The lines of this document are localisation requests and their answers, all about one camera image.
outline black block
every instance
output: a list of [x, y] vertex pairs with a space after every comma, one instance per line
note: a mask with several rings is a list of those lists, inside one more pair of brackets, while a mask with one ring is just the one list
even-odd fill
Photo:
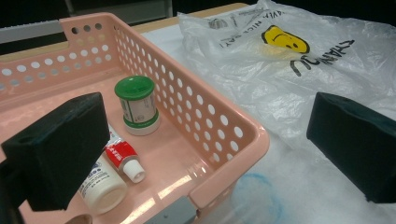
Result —
[[2, 144], [34, 211], [66, 209], [109, 140], [99, 92], [60, 105]]
[[396, 203], [396, 121], [318, 92], [306, 136], [368, 201]]

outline red label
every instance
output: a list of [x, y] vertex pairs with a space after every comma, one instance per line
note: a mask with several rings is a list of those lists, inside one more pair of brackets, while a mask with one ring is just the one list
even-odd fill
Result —
[[116, 145], [106, 146], [106, 154], [114, 165], [119, 168], [122, 161], [129, 156], [137, 156], [137, 153], [127, 142], [123, 141]]

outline jar with green lid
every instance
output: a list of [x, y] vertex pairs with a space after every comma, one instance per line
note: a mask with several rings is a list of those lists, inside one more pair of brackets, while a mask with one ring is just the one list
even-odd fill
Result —
[[127, 131], [146, 135], [160, 126], [160, 114], [155, 106], [154, 82], [149, 77], [131, 76], [119, 81], [114, 88], [120, 98]]

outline tube cap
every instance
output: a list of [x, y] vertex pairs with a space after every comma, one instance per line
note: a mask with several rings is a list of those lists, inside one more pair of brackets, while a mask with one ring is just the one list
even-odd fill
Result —
[[128, 177], [134, 183], [139, 183], [146, 176], [145, 170], [143, 169], [143, 167], [140, 165], [139, 161], [137, 161], [137, 160], [130, 160], [130, 161], [126, 162], [123, 167], [123, 172], [126, 175], [128, 175]]

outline plastic bag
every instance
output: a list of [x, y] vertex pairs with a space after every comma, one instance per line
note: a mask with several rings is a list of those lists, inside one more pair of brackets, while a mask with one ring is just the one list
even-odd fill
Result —
[[[236, 186], [245, 193], [236, 192], [232, 199], [239, 219], [394, 222], [395, 204], [366, 202], [305, 135], [317, 91], [345, 96], [396, 119], [395, 27], [319, 16], [267, 0], [210, 19], [181, 14], [179, 21], [188, 67], [272, 135], [264, 160]], [[258, 200], [264, 206], [252, 208]], [[235, 221], [224, 218], [222, 223]]]

